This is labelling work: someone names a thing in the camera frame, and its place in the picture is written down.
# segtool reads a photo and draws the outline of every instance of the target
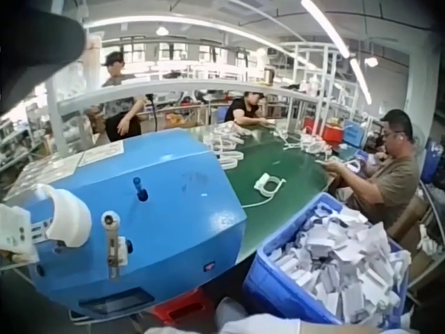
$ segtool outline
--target red plastic stool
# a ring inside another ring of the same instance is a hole
[[[164,325],[174,326],[180,319],[193,313],[210,311],[213,311],[212,302],[199,287],[164,304],[154,306],[149,312],[158,317]]]

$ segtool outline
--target blue bin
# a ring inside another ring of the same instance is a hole
[[[219,106],[218,109],[216,109],[216,122],[217,123],[224,123],[225,114],[227,113],[228,109],[229,109],[228,106]]]
[[[355,148],[362,146],[364,130],[359,123],[351,120],[345,120],[343,124],[343,142]]]
[[[443,152],[444,148],[440,144],[434,142],[431,138],[428,139],[426,144],[425,162],[423,163],[421,174],[423,183],[431,183],[432,179],[434,179]]]
[[[262,312],[271,313],[287,319],[301,319],[317,324],[342,324],[343,322],[330,313],[319,301],[311,297],[304,289],[297,286],[284,272],[276,267],[268,258],[273,250],[283,247],[295,238],[295,234],[304,222],[313,215],[319,203],[324,203],[333,210],[340,212],[343,205],[327,193],[318,194],[309,204],[301,209],[290,221],[272,234],[258,248],[254,262],[243,283],[246,296],[257,305]],[[402,248],[390,241],[393,251]],[[400,297],[400,305],[387,319],[385,329],[400,328],[401,315],[407,293],[407,274],[400,286],[394,291]]]

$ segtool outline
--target black t-shirt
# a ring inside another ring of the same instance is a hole
[[[230,104],[230,107],[228,108],[227,113],[225,114],[224,122],[235,120],[234,111],[237,109],[244,110],[245,117],[256,118],[257,117],[256,112],[258,108],[259,108],[258,106],[250,106],[250,111],[248,111],[248,108],[245,105],[245,101],[243,98],[235,99],[232,101],[232,104]]]

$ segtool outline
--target gray t-shirt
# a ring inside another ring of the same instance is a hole
[[[124,80],[136,78],[134,74],[121,74],[118,77],[108,78],[107,81],[102,85],[102,87],[107,86],[117,86],[120,85]],[[128,113],[134,105],[136,100],[142,97],[126,97],[123,99],[113,100],[105,102],[100,105],[100,108],[104,108],[104,119],[116,116],[120,113]]]

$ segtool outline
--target man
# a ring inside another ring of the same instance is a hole
[[[242,126],[266,125],[267,119],[263,117],[258,107],[259,100],[263,98],[262,93],[245,92],[244,97],[232,101],[225,114],[224,122],[233,120]]]
[[[124,67],[124,55],[122,52],[111,52],[105,60],[104,66],[110,74],[110,78],[102,87],[120,85],[124,80],[134,79],[133,74],[122,74]],[[101,104],[92,110],[99,113],[104,108],[105,131],[110,141],[119,141],[141,134],[137,112],[144,107],[143,97],[126,97]]]
[[[410,203],[419,184],[419,169],[414,156],[412,124],[399,109],[383,119],[383,141],[388,156],[377,166],[367,166],[364,180],[344,164],[325,162],[324,168],[339,175],[353,194],[346,204],[361,211],[372,223],[383,222],[389,228]]]

